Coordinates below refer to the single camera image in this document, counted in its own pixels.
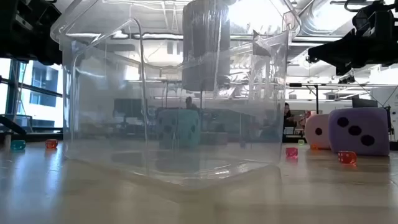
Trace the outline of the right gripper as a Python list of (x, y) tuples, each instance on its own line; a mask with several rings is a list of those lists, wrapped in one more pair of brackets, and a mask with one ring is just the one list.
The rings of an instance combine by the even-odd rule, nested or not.
[[(385, 4), (375, 0), (356, 10), (352, 19), (355, 29), (334, 42), (308, 49), (307, 62), (324, 61), (335, 66), (335, 75), (347, 74), (352, 66), (381, 64), (388, 67), (398, 63), (398, 0)], [(354, 57), (351, 66), (349, 45), (354, 39)]]

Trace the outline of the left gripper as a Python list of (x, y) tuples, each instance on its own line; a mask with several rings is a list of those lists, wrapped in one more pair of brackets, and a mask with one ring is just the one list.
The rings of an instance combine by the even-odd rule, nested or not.
[(57, 0), (0, 0), (0, 58), (60, 65), (62, 51), (50, 37), (61, 16)]

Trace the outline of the large purple foam die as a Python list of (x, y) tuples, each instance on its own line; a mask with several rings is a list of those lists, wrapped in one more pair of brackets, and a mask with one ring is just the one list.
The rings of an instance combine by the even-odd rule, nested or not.
[(387, 114), (383, 108), (345, 108), (329, 114), (330, 148), (361, 156), (388, 156)]

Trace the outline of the large pink foam die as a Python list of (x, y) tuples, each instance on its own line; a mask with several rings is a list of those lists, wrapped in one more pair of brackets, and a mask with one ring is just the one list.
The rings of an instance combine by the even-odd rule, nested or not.
[(305, 139), (309, 145), (329, 149), (329, 114), (311, 115), (305, 123)]

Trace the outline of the small red die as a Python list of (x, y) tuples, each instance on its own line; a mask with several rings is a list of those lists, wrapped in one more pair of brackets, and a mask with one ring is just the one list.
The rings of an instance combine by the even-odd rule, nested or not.
[(338, 161), (342, 164), (355, 164), (357, 161), (357, 155), (353, 151), (339, 151)]

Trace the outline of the clear plastic container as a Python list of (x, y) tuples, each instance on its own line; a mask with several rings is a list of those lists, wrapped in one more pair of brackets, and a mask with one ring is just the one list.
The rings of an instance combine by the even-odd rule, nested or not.
[[(183, 8), (193, 0), (73, 0), (52, 25), (62, 51), (64, 148), (70, 159), (198, 189), (277, 164), (288, 49), (300, 31), (290, 0), (224, 0), (229, 85), (183, 89)], [(200, 117), (193, 149), (162, 149), (159, 111)]]

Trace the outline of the black computer monitor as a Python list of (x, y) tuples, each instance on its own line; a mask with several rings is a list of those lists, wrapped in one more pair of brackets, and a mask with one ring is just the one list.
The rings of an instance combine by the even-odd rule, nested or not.
[(352, 100), (353, 108), (372, 108), (378, 107), (378, 102), (376, 100), (367, 100), (362, 98), (353, 98)]

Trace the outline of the person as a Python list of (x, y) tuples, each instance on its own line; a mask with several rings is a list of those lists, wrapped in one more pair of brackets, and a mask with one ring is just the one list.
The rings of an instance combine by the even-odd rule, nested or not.
[(288, 133), (292, 133), (292, 131), (296, 127), (296, 122), (294, 120), (294, 116), (290, 111), (290, 105), (288, 103), (284, 104), (284, 123), (283, 123), (283, 130), (282, 130), (282, 139), (286, 138), (285, 129), (288, 129)]
[(188, 109), (188, 110), (197, 110), (198, 109), (197, 105), (193, 103), (191, 96), (186, 98), (185, 104), (186, 104), (186, 109)]

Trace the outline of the large teal foam die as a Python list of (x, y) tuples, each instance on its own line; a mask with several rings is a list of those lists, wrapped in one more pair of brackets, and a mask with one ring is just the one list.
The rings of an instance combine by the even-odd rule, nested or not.
[(200, 142), (200, 117), (197, 111), (168, 108), (159, 111), (156, 134), (162, 149), (193, 149)]

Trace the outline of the black background frame stand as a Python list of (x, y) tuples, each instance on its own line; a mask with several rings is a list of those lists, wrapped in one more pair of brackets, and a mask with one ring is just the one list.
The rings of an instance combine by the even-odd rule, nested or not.
[(288, 83), (287, 86), (289, 88), (301, 88), (306, 87), (313, 95), (315, 95), (315, 103), (316, 103), (316, 114), (319, 114), (319, 90), (318, 85), (313, 83)]

